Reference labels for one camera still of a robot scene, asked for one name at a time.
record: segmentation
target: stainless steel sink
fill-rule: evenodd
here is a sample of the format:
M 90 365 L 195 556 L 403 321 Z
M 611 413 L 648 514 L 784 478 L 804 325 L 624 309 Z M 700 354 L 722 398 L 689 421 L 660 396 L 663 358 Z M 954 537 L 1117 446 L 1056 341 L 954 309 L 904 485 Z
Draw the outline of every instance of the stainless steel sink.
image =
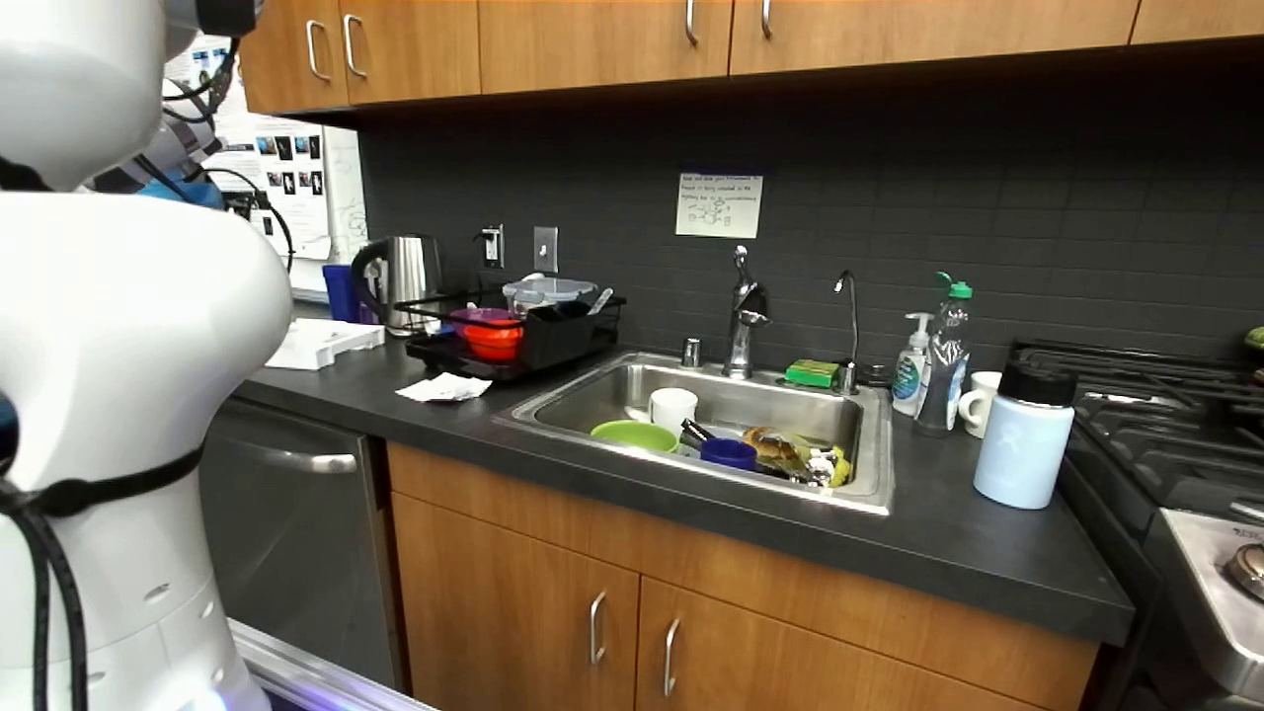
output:
M 732 470 L 697 458 L 689 446 L 672 454 L 624 450 L 594 440 L 590 431 L 609 417 L 627 417 L 646 412 L 655 388 L 689 388 L 700 396 L 700 421 L 711 431 L 768 427 L 777 435 L 804 435 L 818 441 L 836 441 L 856 466 L 855 482 L 804 485 L 777 475 Z M 892 412 L 881 392 L 861 388 L 861 396 L 823 396 L 775 382 L 775 377 L 726 378 L 717 367 L 680 367 L 672 354 L 624 352 L 523 407 L 514 407 L 507 427 L 532 435 L 580 441 L 594 450 L 618 450 L 627 458 L 663 461 L 689 475 L 722 478 L 734 485 L 756 485 L 785 496 L 806 496 L 823 504 L 843 504 L 875 519 L 889 519 L 897 475 L 892 475 Z

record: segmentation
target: green sponge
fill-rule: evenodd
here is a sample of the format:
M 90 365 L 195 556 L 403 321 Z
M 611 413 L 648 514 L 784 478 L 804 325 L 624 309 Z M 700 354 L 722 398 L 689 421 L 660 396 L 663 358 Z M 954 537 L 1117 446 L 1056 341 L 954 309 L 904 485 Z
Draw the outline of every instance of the green sponge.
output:
M 836 365 L 826 358 L 794 358 L 785 367 L 785 382 L 789 388 L 806 388 L 806 392 L 835 392 L 836 388 Z

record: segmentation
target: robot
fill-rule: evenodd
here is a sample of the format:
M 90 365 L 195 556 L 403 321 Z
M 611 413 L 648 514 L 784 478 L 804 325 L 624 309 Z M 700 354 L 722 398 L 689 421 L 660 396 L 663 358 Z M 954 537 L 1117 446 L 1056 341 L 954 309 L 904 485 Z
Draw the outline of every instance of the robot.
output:
M 156 138 L 164 65 L 252 12 L 4 5 L 0 396 L 21 421 L 0 470 L 4 711 L 269 706 L 212 589 L 198 450 L 285 336 L 285 274 L 231 213 L 81 191 Z

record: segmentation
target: dark countertop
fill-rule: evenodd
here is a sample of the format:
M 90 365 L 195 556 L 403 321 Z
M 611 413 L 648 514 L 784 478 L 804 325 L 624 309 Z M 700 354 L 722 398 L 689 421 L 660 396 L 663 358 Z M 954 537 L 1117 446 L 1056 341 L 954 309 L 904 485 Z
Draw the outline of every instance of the dark countertop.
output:
M 973 489 L 979 441 L 968 435 L 923 435 L 897 413 L 892 519 L 871 519 L 499 421 L 499 412 L 567 377 L 528 388 L 490 388 L 480 402 L 463 407 L 427 407 L 395 396 L 424 377 L 424 358 L 387 342 L 343 354 L 324 371 L 257 371 L 237 398 L 717 531 L 804 562 L 897 581 L 1080 641 L 1126 645 L 1135 625 L 1131 595 L 1064 496 L 1041 514 L 1022 514 Z

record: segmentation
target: gray backsplash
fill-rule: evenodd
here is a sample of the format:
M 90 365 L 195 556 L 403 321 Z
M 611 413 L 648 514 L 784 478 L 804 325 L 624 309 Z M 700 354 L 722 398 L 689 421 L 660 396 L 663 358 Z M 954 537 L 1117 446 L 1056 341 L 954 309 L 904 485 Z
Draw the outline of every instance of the gray backsplash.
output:
M 1262 65 L 962 66 L 856 88 L 523 103 L 369 133 L 373 232 L 431 232 L 448 280 L 523 275 L 528 226 L 560 274 L 627 295 L 624 342 L 718 358 L 732 242 L 674 236 L 680 169 L 757 169 L 756 358 L 846 354 L 836 267 L 856 274 L 861 358 L 892 358 L 937 274 L 977 283 L 977 352 L 1014 336 L 1227 354 L 1264 321 Z M 509 267 L 480 267 L 480 226 Z

